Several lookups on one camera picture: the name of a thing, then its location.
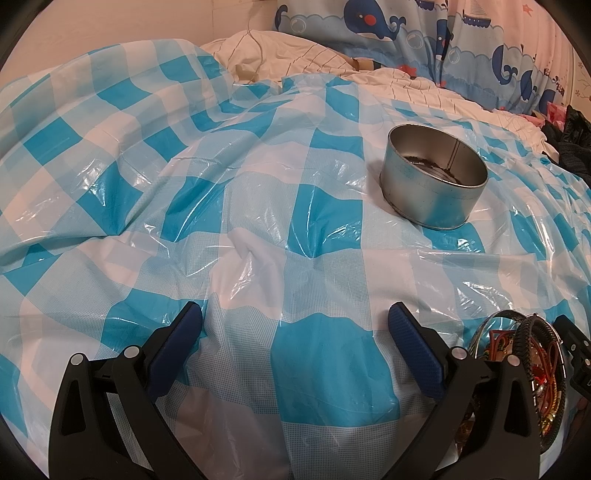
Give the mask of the silver metal bangle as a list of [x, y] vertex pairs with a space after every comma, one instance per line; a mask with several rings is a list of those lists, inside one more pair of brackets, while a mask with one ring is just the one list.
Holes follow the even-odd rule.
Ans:
[[515, 310], [501, 310], [489, 315], [472, 336], [467, 351], [474, 359], [501, 362], [510, 355], [529, 360], [531, 348], [519, 353], [513, 346], [517, 330], [527, 316]]

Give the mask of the blue whale print curtain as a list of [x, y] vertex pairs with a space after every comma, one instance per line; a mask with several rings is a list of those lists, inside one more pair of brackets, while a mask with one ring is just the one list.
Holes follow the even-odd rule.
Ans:
[[280, 1], [273, 27], [489, 110], [546, 113], [572, 92], [575, 49], [535, 1]]

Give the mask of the pink cloth item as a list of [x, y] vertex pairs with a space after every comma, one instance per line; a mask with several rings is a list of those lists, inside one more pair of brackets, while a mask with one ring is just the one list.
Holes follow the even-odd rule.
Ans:
[[547, 110], [545, 113], [534, 111], [530, 115], [521, 114], [521, 117], [539, 128], [542, 128], [546, 122], [550, 122], [554, 127], [558, 128], [561, 132], [563, 132], [566, 123], [566, 114], [566, 106], [555, 103], [548, 103]]

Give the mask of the gold wire bangle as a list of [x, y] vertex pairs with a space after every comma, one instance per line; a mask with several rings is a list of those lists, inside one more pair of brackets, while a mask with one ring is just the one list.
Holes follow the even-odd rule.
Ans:
[[531, 376], [537, 408], [541, 452], [546, 452], [556, 440], [566, 406], [567, 380], [560, 345], [551, 341], [544, 346], [531, 341]]

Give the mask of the round silver metal tin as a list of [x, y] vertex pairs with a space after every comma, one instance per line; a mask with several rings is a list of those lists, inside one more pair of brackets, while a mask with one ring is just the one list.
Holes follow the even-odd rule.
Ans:
[[488, 180], [482, 157], [454, 135], [416, 124], [388, 134], [380, 185], [408, 221], [436, 230], [463, 226]]

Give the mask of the blue white checkered plastic cloth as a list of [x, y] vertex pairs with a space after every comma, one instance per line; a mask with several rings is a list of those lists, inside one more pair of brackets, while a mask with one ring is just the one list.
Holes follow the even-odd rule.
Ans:
[[[384, 200], [394, 126], [490, 171], [469, 221]], [[158, 407], [212, 479], [377, 479], [430, 411], [386, 327], [451, 345], [509, 308], [590, 320], [590, 191], [512, 127], [338, 74], [247, 85], [187, 41], [105, 47], [1, 91], [1, 412], [48, 466], [69, 358], [110, 357], [187, 302], [204, 333]]]

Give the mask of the black clothing pile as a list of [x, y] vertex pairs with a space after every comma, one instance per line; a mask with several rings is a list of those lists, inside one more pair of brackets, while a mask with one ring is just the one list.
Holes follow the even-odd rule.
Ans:
[[568, 106], [564, 129], [546, 121], [542, 132], [558, 152], [558, 165], [590, 184], [590, 122], [586, 117]]

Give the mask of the white grid pattern pillow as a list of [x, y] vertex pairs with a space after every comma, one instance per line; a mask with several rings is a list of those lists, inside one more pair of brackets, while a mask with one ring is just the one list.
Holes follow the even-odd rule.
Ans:
[[204, 44], [201, 49], [242, 84], [263, 80], [280, 83], [283, 77], [301, 73], [341, 76], [359, 70], [359, 63], [345, 54], [274, 31], [243, 30]]

